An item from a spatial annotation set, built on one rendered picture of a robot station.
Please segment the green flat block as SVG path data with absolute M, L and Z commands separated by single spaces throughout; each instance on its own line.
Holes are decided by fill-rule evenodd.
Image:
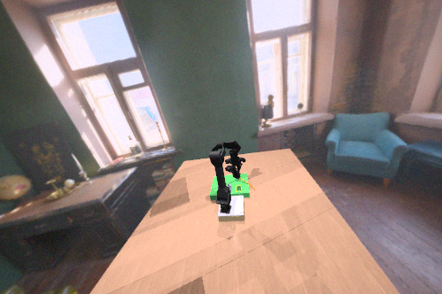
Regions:
M 242 179 L 234 178 L 233 174 L 224 175 L 224 176 L 225 176 L 226 186 L 229 186 L 232 197 L 235 196 L 244 196 L 244 198 L 250 197 L 249 184 L 246 183 L 248 182 L 247 174 L 240 174 L 240 177 L 244 181 Z M 216 200 L 218 188 L 219 187 L 218 187 L 217 177 L 215 176 L 213 178 L 213 185 L 210 192 L 211 200 Z

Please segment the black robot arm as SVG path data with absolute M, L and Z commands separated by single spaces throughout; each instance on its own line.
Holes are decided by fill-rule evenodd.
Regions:
M 228 141 L 226 143 L 217 143 L 209 154 L 209 158 L 211 163 L 214 165 L 215 173 L 218 182 L 218 190 L 216 197 L 216 204 L 221 206 L 220 213 L 230 214 L 230 210 L 232 205 L 231 202 L 231 193 L 229 186 L 226 186 L 225 176 L 223 171 L 223 162 L 225 157 L 225 148 L 231 149 L 229 151 L 231 158 L 236 158 L 241 149 L 241 146 L 236 141 Z M 219 149 L 223 149 L 223 151 L 217 151 Z

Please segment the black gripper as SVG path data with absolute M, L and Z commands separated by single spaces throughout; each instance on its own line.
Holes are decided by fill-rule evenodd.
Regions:
M 245 162 L 245 158 L 241 158 L 241 157 L 239 158 L 237 156 L 236 158 L 229 158 L 229 159 L 231 159 L 232 165 L 231 166 L 226 166 L 225 170 L 230 172 L 230 173 L 234 171 L 235 174 L 237 174 L 237 171 L 240 172 L 240 169 L 241 169 L 241 166 L 242 166 L 241 161 L 243 161 L 243 163 L 244 163 Z M 236 166 L 237 166 L 237 168 L 236 168 Z

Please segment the black micro servo with orange cable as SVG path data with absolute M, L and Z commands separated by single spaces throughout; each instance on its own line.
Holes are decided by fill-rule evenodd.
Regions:
M 240 177 L 240 173 L 237 171 L 237 174 L 235 174 L 234 173 L 234 171 L 233 172 L 231 172 L 232 174 L 233 174 L 233 177 L 234 178 L 236 178 L 236 179 L 242 179 L 241 177 Z M 242 179 L 243 180 L 243 179 Z M 243 180 L 244 181 L 244 180 Z M 246 183 L 248 183 L 248 182 L 246 182 Z M 249 183 L 248 183 L 249 184 Z M 250 184 L 249 184 L 250 185 Z M 251 186 L 251 185 L 250 185 Z M 252 186 L 251 186 L 252 187 Z M 254 189 L 254 187 L 252 187 L 253 189 Z

